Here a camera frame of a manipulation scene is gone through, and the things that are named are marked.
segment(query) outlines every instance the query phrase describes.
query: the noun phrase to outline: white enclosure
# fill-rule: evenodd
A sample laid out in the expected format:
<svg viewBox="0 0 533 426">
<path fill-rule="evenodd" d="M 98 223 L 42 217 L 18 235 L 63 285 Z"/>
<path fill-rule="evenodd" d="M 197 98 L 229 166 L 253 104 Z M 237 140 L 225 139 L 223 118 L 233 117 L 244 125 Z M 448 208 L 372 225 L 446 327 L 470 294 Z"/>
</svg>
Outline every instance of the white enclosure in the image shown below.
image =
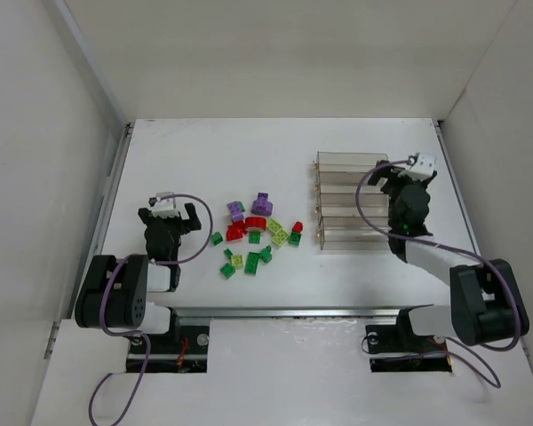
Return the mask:
<svg viewBox="0 0 533 426">
<path fill-rule="evenodd" d="M 513 0 L 68 0 L 127 117 L 446 118 Z"/>
</svg>

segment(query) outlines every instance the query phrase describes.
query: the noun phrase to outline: white table surface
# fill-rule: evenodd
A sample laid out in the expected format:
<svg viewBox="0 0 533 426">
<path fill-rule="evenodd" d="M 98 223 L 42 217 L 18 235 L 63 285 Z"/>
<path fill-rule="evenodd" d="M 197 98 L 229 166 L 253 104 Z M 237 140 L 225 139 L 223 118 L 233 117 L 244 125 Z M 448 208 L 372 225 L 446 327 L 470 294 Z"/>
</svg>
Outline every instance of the white table surface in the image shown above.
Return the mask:
<svg viewBox="0 0 533 426">
<path fill-rule="evenodd" d="M 533 426 L 533 376 L 521 347 L 479 349 L 501 379 L 494 390 L 457 360 L 452 375 L 371 373 L 364 334 L 360 319 L 214 320 L 208 373 L 145 375 L 121 425 Z M 32 425 L 89 424 L 91 393 L 106 373 L 124 371 L 126 345 L 64 320 Z M 136 379 L 105 383 L 93 406 L 99 424 L 112 424 Z"/>
<path fill-rule="evenodd" d="M 257 192 L 266 192 L 274 204 L 273 217 L 287 229 L 297 220 L 304 223 L 299 248 L 275 249 L 271 264 L 261 264 L 256 277 L 238 272 L 225 281 L 219 275 L 226 262 L 223 250 L 246 256 L 257 245 L 221 243 L 181 266 L 175 293 L 151 299 L 175 307 L 447 304 L 444 285 L 389 253 L 321 252 L 315 238 L 312 169 L 318 151 L 385 153 L 390 160 L 416 152 L 435 155 L 438 177 L 429 187 L 431 213 L 426 224 L 438 241 L 472 247 L 429 119 L 205 119 L 136 122 L 102 251 L 117 256 L 146 252 L 145 227 L 137 210 L 157 192 L 205 199 L 215 229 L 224 238 L 229 223 L 226 204 L 242 201 L 249 211 Z M 205 210 L 196 207 L 206 228 Z M 180 258 L 193 254 L 205 234 L 185 236 Z M 263 234 L 259 247 L 269 241 L 270 235 Z"/>
</svg>

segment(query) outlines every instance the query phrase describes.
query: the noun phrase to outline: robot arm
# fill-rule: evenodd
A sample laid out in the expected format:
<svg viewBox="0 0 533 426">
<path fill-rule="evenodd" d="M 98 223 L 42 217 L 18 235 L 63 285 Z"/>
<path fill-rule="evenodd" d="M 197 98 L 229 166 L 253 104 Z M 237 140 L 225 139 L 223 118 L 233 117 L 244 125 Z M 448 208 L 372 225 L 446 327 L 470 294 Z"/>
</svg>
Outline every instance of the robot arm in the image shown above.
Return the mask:
<svg viewBox="0 0 533 426">
<path fill-rule="evenodd" d="M 179 285 L 178 264 L 156 262 L 177 261 L 181 236 L 202 229 L 195 206 L 185 204 L 187 219 L 176 210 L 175 199 L 162 200 L 168 193 L 159 193 L 139 209 L 146 226 L 147 255 L 132 255 L 115 277 L 105 321 L 109 328 L 136 329 L 150 335 L 174 333 L 176 318 L 170 308 L 147 302 L 147 292 L 174 291 Z M 101 299 L 117 265 L 114 256 L 95 256 L 76 301 L 75 317 L 79 327 L 100 328 Z"/>
<path fill-rule="evenodd" d="M 392 234 L 434 241 L 425 226 L 430 195 L 428 185 L 436 177 L 435 157 L 416 154 L 405 169 L 382 169 L 369 179 L 389 196 L 388 224 Z M 459 253 L 417 241 L 389 237 L 389 247 L 403 262 L 420 267 L 450 289 L 450 306 L 425 306 L 401 310 L 397 319 L 402 335 L 457 335 L 467 345 L 489 343 L 513 336 L 512 307 L 501 284 L 482 263 Z M 521 335 L 529 331 L 529 318 L 511 266 L 504 260 L 491 263 L 511 289 L 520 314 Z"/>
</svg>

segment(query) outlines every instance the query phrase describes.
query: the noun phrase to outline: cable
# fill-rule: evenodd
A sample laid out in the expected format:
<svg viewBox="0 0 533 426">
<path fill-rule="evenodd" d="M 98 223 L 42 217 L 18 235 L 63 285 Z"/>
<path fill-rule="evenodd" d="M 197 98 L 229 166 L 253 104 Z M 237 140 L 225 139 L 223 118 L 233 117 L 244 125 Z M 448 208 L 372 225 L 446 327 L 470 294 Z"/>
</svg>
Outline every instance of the cable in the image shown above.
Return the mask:
<svg viewBox="0 0 533 426">
<path fill-rule="evenodd" d="M 100 301 L 100 310 L 99 310 L 99 323 L 100 323 L 100 329 L 105 332 L 107 335 L 111 336 L 131 336 L 131 335 L 140 335 L 144 340 L 146 341 L 146 357 L 144 358 L 144 361 L 142 362 L 142 367 L 139 371 L 139 378 L 136 380 L 136 384 L 134 384 L 134 387 L 132 388 L 132 392 L 130 397 L 128 398 L 128 401 L 124 405 L 124 409 L 121 412 L 121 415 L 118 416 L 116 419 L 116 422 L 112 423 L 110 426 L 116 426 L 118 423 L 121 422 L 121 420 L 124 418 L 126 413 L 128 412 L 128 409 L 131 406 L 132 401 L 134 400 L 134 396 L 136 395 L 136 391 L 139 389 L 140 382 L 142 381 L 142 377 L 144 376 L 144 372 L 146 371 L 146 367 L 148 365 L 148 357 L 150 356 L 150 350 L 152 349 L 152 344 L 150 343 L 150 338 L 147 334 L 139 332 L 138 330 L 130 330 L 130 331 L 122 331 L 122 332 L 114 332 L 107 328 L 107 323 L 105 322 L 105 311 L 107 309 L 107 301 L 108 301 L 108 295 L 110 294 L 110 290 L 115 285 L 115 279 L 118 273 L 121 269 L 123 269 L 123 266 L 128 261 L 130 255 L 125 257 L 123 260 L 119 262 L 119 264 L 116 266 L 115 270 L 111 274 L 110 278 L 108 279 L 107 286 L 105 287 L 105 291 L 103 292 L 103 298 Z M 93 391 L 91 395 L 91 399 L 89 400 L 89 422 L 93 426 L 99 426 L 98 423 L 95 422 L 95 419 L 92 416 L 92 405 L 95 401 L 95 397 L 97 396 L 97 392 L 99 392 L 100 387 L 103 385 L 104 382 L 107 381 L 107 379 L 113 375 L 113 373 L 108 373 L 103 379 L 99 382 L 95 390 Z"/>
<path fill-rule="evenodd" d="M 172 199 L 172 198 L 189 198 L 189 199 L 196 200 L 196 201 L 200 202 L 205 207 L 205 209 L 207 210 L 207 214 L 210 217 L 210 231 L 209 231 L 209 235 L 207 236 L 207 239 L 205 240 L 205 243 L 202 245 L 202 247 L 199 250 L 197 250 L 195 252 L 194 255 L 192 255 L 192 256 L 190 256 L 190 257 L 188 257 L 186 259 L 183 259 L 183 260 L 169 260 L 169 261 L 165 261 L 165 262 L 156 262 L 156 264 L 161 264 L 161 265 L 184 264 L 186 262 L 194 260 L 196 257 L 198 257 L 199 255 L 201 255 L 203 253 L 203 251 L 205 250 L 205 248 L 207 247 L 207 245 L 210 242 L 211 235 L 213 234 L 213 216 L 211 214 L 210 207 L 207 205 L 207 203 L 204 200 L 202 200 L 201 198 L 195 197 L 194 195 L 189 195 L 187 193 L 173 193 L 171 195 L 165 195 L 164 197 L 161 198 L 161 200 L 169 200 L 169 199 Z M 102 299 L 100 301 L 100 310 L 99 310 L 100 329 L 103 330 L 105 332 L 105 334 L 111 335 L 111 336 L 116 336 L 116 337 L 139 335 L 140 337 L 142 337 L 146 341 L 146 357 L 144 358 L 144 361 L 142 362 L 142 367 L 140 368 L 140 371 L 139 371 L 139 378 L 136 380 L 136 383 L 134 384 L 134 387 L 132 388 L 131 395 L 129 396 L 128 401 L 126 401 L 126 404 L 124 405 L 124 409 L 121 412 L 121 415 L 119 415 L 118 418 L 116 419 L 116 421 L 114 423 L 111 423 L 110 426 L 116 426 L 126 416 L 126 413 L 128 412 L 128 409 L 130 408 L 131 403 L 134 400 L 134 396 L 136 395 L 136 391 L 139 389 L 140 382 L 142 381 L 142 377 L 144 376 L 144 373 L 146 372 L 146 367 L 148 365 L 148 359 L 150 357 L 150 351 L 152 349 L 152 344 L 150 342 L 150 337 L 148 337 L 148 335 L 146 333 L 142 333 L 139 330 L 129 330 L 129 331 L 122 331 L 122 332 L 111 331 L 111 330 L 108 329 L 107 323 L 105 322 L 105 313 L 106 313 L 106 310 L 107 310 L 108 295 L 110 294 L 110 290 L 115 285 L 116 276 L 118 275 L 120 270 L 123 269 L 123 266 L 126 264 L 126 262 L 128 262 L 129 257 L 130 257 L 130 255 L 128 255 L 127 257 L 125 257 L 123 260 L 121 260 L 119 262 L 119 264 L 116 266 L 115 270 L 112 272 L 110 278 L 108 279 L 107 286 L 105 287 L 105 291 L 103 292 L 103 297 L 102 297 Z M 91 422 L 92 426 L 99 426 L 99 424 L 95 422 L 95 419 L 92 416 L 92 405 L 93 405 L 93 403 L 95 401 L 95 397 L 97 396 L 97 393 L 100 390 L 100 387 L 103 385 L 104 382 L 107 381 L 107 379 L 111 375 L 113 375 L 113 373 L 108 373 L 105 377 L 103 377 L 103 379 L 99 382 L 99 384 L 97 385 L 95 390 L 92 392 L 91 399 L 89 400 L 89 409 L 88 409 L 89 422 Z"/>
<path fill-rule="evenodd" d="M 202 245 L 202 247 L 199 250 L 197 250 L 195 252 L 194 255 L 192 255 L 192 256 L 190 256 L 190 257 L 188 257 L 186 259 L 183 259 L 183 260 L 164 260 L 164 261 L 160 261 L 160 262 L 155 262 L 156 264 L 162 264 L 162 265 L 185 264 L 187 262 L 190 262 L 190 261 L 194 260 L 196 257 L 198 257 L 199 255 L 201 255 L 203 253 L 205 248 L 210 243 L 211 235 L 213 234 L 213 216 L 211 215 L 210 206 L 208 206 L 207 203 L 204 200 L 202 200 L 201 198 L 198 198 L 198 197 L 196 197 L 194 195 L 190 195 L 188 193 L 171 193 L 170 195 L 165 195 L 165 196 L 161 197 L 160 200 L 171 200 L 172 198 L 189 198 L 191 200 L 196 200 L 197 202 L 202 204 L 205 207 L 205 209 L 207 210 L 207 214 L 210 217 L 210 232 L 207 235 L 207 240 L 205 240 L 205 243 Z"/>
<path fill-rule="evenodd" d="M 178 363 L 178 373 L 181 371 L 181 367 L 184 365 L 184 357 L 186 356 L 188 347 L 189 341 L 187 340 L 187 337 L 184 337 L 184 340 L 181 341 L 181 352 L 176 358 L 176 362 Z"/>
<path fill-rule="evenodd" d="M 461 348 L 467 350 L 472 355 L 474 355 L 489 371 L 491 376 L 494 378 L 494 381 L 492 382 L 484 373 L 482 373 L 478 368 L 472 365 L 470 361 L 465 359 L 463 356 L 458 355 L 457 353 L 454 353 L 452 351 L 442 350 L 442 351 L 430 351 L 430 352 L 424 352 L 424 353 L 413 353 L 410 355 L 403 355 L 401 357 L 388 357 L 385 358 L 387 361 L 408 361 L 411 359 L 424 359 L 428 357 L 429 355 L 450 355 L 453 358 L 459 359 L 464 364 L 468 366 L 472 371 L 474 371 L 479 377 L 481 377 L 483 380 L 486 381 L 487 384 L 490 386 L 493 386 L 496 389 L 501 388 L 501 382 L 499 381 L 499 377 L 497 377 L 496 372 L 494 369 L 488 364 L 488 362 L 482 358 L 480 355 L 478 355 L 476 352 L 472 351 L 470 348 L 468 348 L 465 344 L 459 342 L 458 340 L 452 339 L 451 337 L 446 337 L 446 340 L 450 340 L 454 344 L 457 344 Z"/>
<path fill-rule="evenodd" d="M 377 231 L 378 233 L 382 233 L 386 237 L 396 238 L 397 240 L 413 241 L 413 242 L 416 242 L 418 244 L 424 244 L 426 246 L 436 247 L 438 249 L 446 250 L 446 251 L 449 251 L 451 253 L 458 253 L 458 254 L 466 255 L 466 256 L 469 256 L 469 257 L 471 257 L 471 258 L 473 258 L 473 259 L 485 264 L 486 266 L 488 266 L 488 268 L 495 275 L 497 280 L 501 283 L 501 287 L 504 290 L 504 294 L 505 294 L 505 300 L 507 301 L 507 303 L 512 308 L 513 328 L 514 328 L 514 330 L 513 330 L 513 339 L 507 346 L 504 346 L 502 348 L 499 348 L 497 346 L 491 346 L 491 345 L 488 345 L 488 344 L 482 344 L 481 346 L 484 347 L 484 348 L 490 349 L 492 351 L 496 351 L 496 352 L 510 351 L 511 349 L 513 349 L 517 345 L 517 343 L 519 342 L 519 339 L 521 337 L 521 320 L 520 320 L 520 317 L 519 317 L 519 311 L 517 310 L 517 305 L 515 303 L 515 299 L 513 298 L 512 291 L 509 288 L 509 285 L 507 284 L 507 281 L 505 281 L 505 278 L 502 276 L 502 274 L 497 270 L 497 268 L 488 259 L 486 259 L 485 257 L 482 257 L 480 255 L 477 255 L 477 254 L 473 253 L 472 251 L 464 250 L 462 248 L 451 247 L 451 246 L 447 246 L 445 244 L 439 244 L 439 243 L 433 242 L 433 241 L 420 240 L 419 238 L 413 238 L 413 237 L 409 237 L 407 235 L 400 235 L 398 233 L 389 233 L 389 232 L 383 231 L 383 230 L 379 229 L 377 226 L 375 226 L 374 224 L 372 224 L 371 221 L 369 221 L 369 219 L 367 218 L 367 216 L 365 216 L 365 214 L 363 213 L 362 206 L 361 206 L 361 203 L 360 203 L 360 192 L 362 190 L 362 186 L 364 186 L 366 184 L 366 182 L 369 180 L 370 176 L 373 173 L 375 173 L 377 171 L 380 171 L 382 169 L 387 169 L 387 168 L 393 167 L 396 164 L 410 164 L 410 162 L 407 161 L 407 160 L 401 160 L 401 161 L 398 161 L 398 162 L 389 162 L 389 163 L 386 163 L 386 164 L 381 164 L 381 165 L 375 167 L 374 169 L 368 171 L 365 174 L 365 176 L 363 176 L 363 178 L 359 182 L 359 184 L 357 185 L 357 189 L 355 190 L 355 205 L 357 206 L 357 211 L 359 211 L 359 214 L 362 217 L 363 221 L 370 228 L 372 228 L 373 230 Z"/>
<path fill-rule="evenodd" d="M 411 165 L 412 163 L 410 161 L 407 161 L 407 160 L 400 160 L 400 161 L 396 161 L 396 162 L 389 162 L 389 163 L 381 164 L 381 165 L 378 165 L 377 167 L 373 168 L 372 170 L 368 171 L 365 174 L 365 176 L 363 176 L 362 180 L 360 180 L 360 182 L 357 185 L 357 188 L 355 190 L 355 205 L 357 206 L 357 211 L 359 212 L 360 216 L 362 217 L 362 220 L 371 229 L 373 229 L 374 231 L 377 231 L 378 233 L 381 233 L 381 234 L 385 235 L 386 237 L 395 238 L 397 240 L 414 241 L 414 242 L 419 243 L 419 244 L 424 244 L 426 246 L 436 247 L 438 249 L 446 250 L 446 251 L 449 251 L 451 253 L 462 254 L 462 255 L 465 255 L 465 256 L 469 256 L 469 257 L 471 257 L 471 258 L 473 258 L 475 260 L 478 260 L 479 262 L 482 262 L 483 264 L 488 266 L 488 268 L 491 270 L 491 272 L 496 276 L 497 280 L 501 283 L 502 289 L 504 290 L 504 294 L 505 294 L 505 300 L 512 307 L 514 331 L 513 331 L 513 339 L 507 346 L 504 346 L 502 348 L 499 348 L 499 347 L 496 347 L 496 346 L 487 345 L 487 344 L 482 344 L 481 346 L 486 348 L 486 349 L 489 349 L 491 351 L 497 351 L 497 352 L 510 351 L 511 349 L 513 349 L 517 345 L 517 343 L 519 342 L 519 339 L 521 337 L 521 321 L 520 321 L 520 317 L 519 317 L 519 312 L 517 310 L 517 305 L 515 304 L 515 299 L 513 298 L 513 294 L 511 292 L 511 289 L 509 288 L 509 285 L 507 284 L 507 281 L 505 281 L 505 278 L 502 276 L 502 274 L 496 269 L 496 267 L 488 259 L 486 259 L 485 257 L 482 257 L 480 255 L 477 255 L 476 253 L 473 253 L 472 251 L 464 250 L 462 248 L 455 248 L 455 247 L 447 246 L 445 244 L 439 244 L 437 242 L 432 242 L 432 241 L 427 241 L 427 240 L 420 240 L 419 238 L 413 238 L 413 237 L 409 237 L 407 235 L 400 235 L 398 233 L 390 233 L 390 232 L 383 231 L 383 230 L 379 229 L 377 226 L 375 226 L 373 223 L 371 223 L 371 221 L 363 213 L 361 202 L 360 202 L 360 192 L 362 190 L 362 186 L 366 185 L 367 181 L 369 180 L 370 176 L 373 173 L 375 173 L 377 171 L 380 171 L 380 170 L 383 170 L 383 169 L 387 169 L 387 168 L 393 167 L 394 165 L 397 165 L 397 164 L 409 164 L 409 165 Z M 472 355 L 474 355 L 489 370 L 489 372 L 491 373 L 491 375 L 495 379 L 495 382 L 492 382 L 486 375 L 481 373 L 480 370 L 478 370 L 476 367 L 474 367 L 469 361 L 467 361 L 466 359 L 464 359 L 460 355 L 458 355 L 458 354 L 456 354 L 454 352 L 448 351 L 448 350 L 431 351 L 431 352 L 426 352 L 426 353 L 418 353 L 418 354 L 412 354 L 412 355 L 405 355 L 405 356 L 402 356 L 402 357 L 392 357 L 392 358 L 387 358 L 387 359 L 399 360 L 400 361 L 400 360 L 408 360 L 408 359 L 423 359 L 423 358 L 425 358 L 428 355 L 434 355 L 434 354 L 450 355 L 451 357 L 459 359 L 464 364 L 466 364 L 472 371 L 474 371 L 479 377 L 481 377 L 483 380 L 485 380 L 486 383 L 488 383 L 489 385 L 493 386 L 496 389 L 501 388 L 501 382 L 499 381 L 499 377 L 497 377 L 496 372 L 493 370 L 492 367 L 489 366 L 488 362 L 485 359 L 483 359 L 475 351 L 473 351 L 470 348 L 468 348 L 465 344 L 460 343 L 457 340 L 455 340 L 453 338 L 450 338 L 450 337 L 446 337 L 446 339 L 450 340 L 454 344 L 457 344 L 458 346 L 462 347 L 463 349 L 465 349 L 466 351 L 468 351 Z"/>
</svg>

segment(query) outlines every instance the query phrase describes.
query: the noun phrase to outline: lego brick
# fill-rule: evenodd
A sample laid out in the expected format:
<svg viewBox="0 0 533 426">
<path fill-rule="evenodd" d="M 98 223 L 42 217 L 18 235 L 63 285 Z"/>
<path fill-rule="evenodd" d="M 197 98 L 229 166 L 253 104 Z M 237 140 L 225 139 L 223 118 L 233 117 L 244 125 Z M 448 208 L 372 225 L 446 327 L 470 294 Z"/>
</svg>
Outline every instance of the lego brick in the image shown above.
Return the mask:
<svg viewBox="0 0 533 426">
<path fill-rule="evenodd" d="M 227 229 L 227 241 L 237 241 L 243 238 L 243 231 L 239 228 L 229 226 Z"/>
<path fill-rule="evenodd" d="M 304 226 L 302 225 L 302 222 L 297 222 L 297 223 L 294 224 L 294 226 L 292 227 L 292 231 L 293 231 L 294 233 L 301 233 L 303 229 L 304 229 Z"/>
<path fill-rule="evenodd" d="M 273 214 L 273 203 L 268 200 L 267 193 L 259 193 L 257 195 L 257 200 L 252 202 L 251 213 L 266 217 L 270 217 Z"/>
<path fill-rule="evenodd" d="M 243 268 L 243 255 L 232 255 L 231 265 L 235 269 L 242 269 Z"/>
<path fill-rule="evenodd" d="M 233 222 L 233 224 L 230 226 L 233 226 L 234 228 L 239 228 L 244 234 L 247 233 L 247 225 L 245 224 L 245 221 L 243 220 L 238 220 L 236 222 Z"/>
<path fill-rule="evenodd" d="M 259 267 L 259 253 L 249 252 L 247 255 L 247 263 L 245 264 L 245 273 L 249 275 L 256 275 Z"/>
<path fill-rule="evenodd" d="M 260 243 L 260 233 L 249 233 L 249 243 L 250 244 L 259 244 Z"/>
<path fill-rule="evenodd" d="M 274 235 L 273 243 L 276 244 L 278 247 L 281 247 L 282 244 L 284 244 L 284 242 L 288 240 L 288 237 L 288 233 L 281 229 L 278 233 Z"/>
<path fill-rule="evenodd" d="M 300 239 L 302 238 L 302 234 L 300 233 L 291 233 L 290 234 L 290 238 L 288 240 L 288 243 L 291 245 L 291 246 L 296 246 L 298 247 L 300 245 Z"/>
<path fill-rule="evenodd" d="M 265 248 L 260 250 L 260 253 L 259 253 L 260 260 L 262 260 L 266 264 L 270 262 L 273 258 L 273 255 L 271 254 L 271 250 L 272 248 L 270 246 L 266 246 Z"/>
<path fill-rule="evenodd" d="M 276 222 L 274 219 L 270 218 L 266 221 L 266 228 L 271 233 L 278 233 L 282 229 L 282 225 Z"/>
<path fill-rule="evenodd" d="M 226 264 L 223 265 L 223 267 L 221 269 L 219 269 L 219 271 L 228 280 L 235 273 L 235 268 L 233 266 L 231 266 L 230 263 L 226 263 Z"/>
<path fill-rule="evenodd" d="M 265 231 L 267 228 L 267 220 L 263 217 L 247 217 L 245 219 L 245 227 L 249 231 Z"/>
<path fill-rule="evenodd" d="M 229 213 L 231 214 L 231 219 L 233 219 L 233 222 L 244 220 L 241 206 L 242 205 L 239 203 L 239 201 L 233 201 L 227 204 L 227 208 L 229 209 Z"/>
<path fill-rule="evenodd" d="M 213 244 L 214 246 L 217 246 L 222 241 L 223 237 L 221 236 L 221 233 L 214 233 L 211 236 L 211 244 Z"/>
</svg>

